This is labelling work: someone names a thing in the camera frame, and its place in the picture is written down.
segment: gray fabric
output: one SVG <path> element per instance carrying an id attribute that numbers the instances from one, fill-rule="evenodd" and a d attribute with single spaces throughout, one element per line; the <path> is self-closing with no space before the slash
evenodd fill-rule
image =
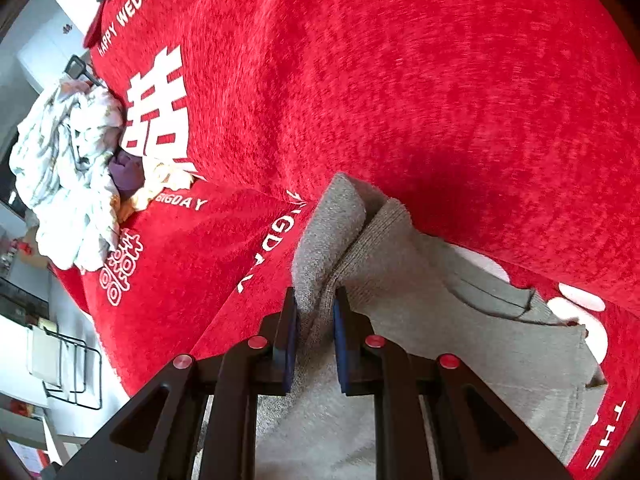
<path id="1" fill-rule="evenodd" d="M 462 357 L 567 463 L 606 390 L 583 326 L 413 229 L 396 200 L 338 174 L 292 265 L 302 317 L 292 393 L 258 406 L 256 478 L 375 478 L 372 399 L 340 392 L 334 290 L 408 352 Z"/>

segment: white cabinet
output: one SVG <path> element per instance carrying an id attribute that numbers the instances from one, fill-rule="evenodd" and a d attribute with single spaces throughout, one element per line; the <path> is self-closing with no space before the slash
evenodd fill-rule
<path id="1" fill-rule="evenodd" d="M 33 33 L 16 57 L 23 70 L 42 89 L 60 79 L 69 58 L 82 56 L 82 33 L 60 9 Z"/>

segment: red blanket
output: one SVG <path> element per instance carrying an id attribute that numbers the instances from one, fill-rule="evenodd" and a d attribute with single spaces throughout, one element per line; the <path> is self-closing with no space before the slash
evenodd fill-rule
<path id="1" fill-rule="evenodd" d="M 598 0 L 108 0 L 94 39 L 123 146 L 210 182 L 133 218 L 78 286 L 128 391 L 279 309 L 338 170 L 425 232 L 640 312 L 640 68 Z M 636 360 L 635 315 L 598 316 L 623 360 L 605 370 Z M 608 368 L 609 411 L 637 410 L 636 369 Z M 610 439 L 601 416 L 590 459 L 629 413 Z"/>

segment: red circular cap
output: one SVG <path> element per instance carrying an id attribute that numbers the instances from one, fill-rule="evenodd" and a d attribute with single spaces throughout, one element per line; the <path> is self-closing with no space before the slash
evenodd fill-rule
<path id="1" fill-rule="evenodd" d="M 178 368 L 178 370 L 189 368 L 191 363 L 193 363 L 193 357 L 187 354 L 180 354 L 174 359 L 174 366 Z"/>
<path id="2" fill-rule="evenodd" d="M 254 335 L 252 338 L 249 338 L 248 341 L 249 348 L 253 348 L 255 350 L 264 348 L 268 343 L 269 341 L 267 341 L 267 338 L 262 337 L 261 335 Z"/>
<path id="3" fill-rule="evenodd" d="M 386 343 L 386 339 L 383 338 L 381 335 L 373 334 L 373 335 L 368 335 L 364 339 L 364 343 L 370 348 L 382 348 Z"/>
<path id="4" fill-rule="evenodd" d="M 440 356 L 440 366 L 447 370 L 455 370 L 460 366 L 460 359 L 453 354 L 443 354 Z"/>

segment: white crumpled cloth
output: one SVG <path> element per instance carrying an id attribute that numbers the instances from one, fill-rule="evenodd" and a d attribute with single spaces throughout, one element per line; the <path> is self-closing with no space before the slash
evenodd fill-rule
<path id="1" fill-rule="evenodd" d="M 118 245 L 120 195 L 107 163 L 123 123 L 107 89 L 64 78 L 18 126 L 9 166 L 40 220 L 38 250 L 60 269 L 97 270 Z"/>

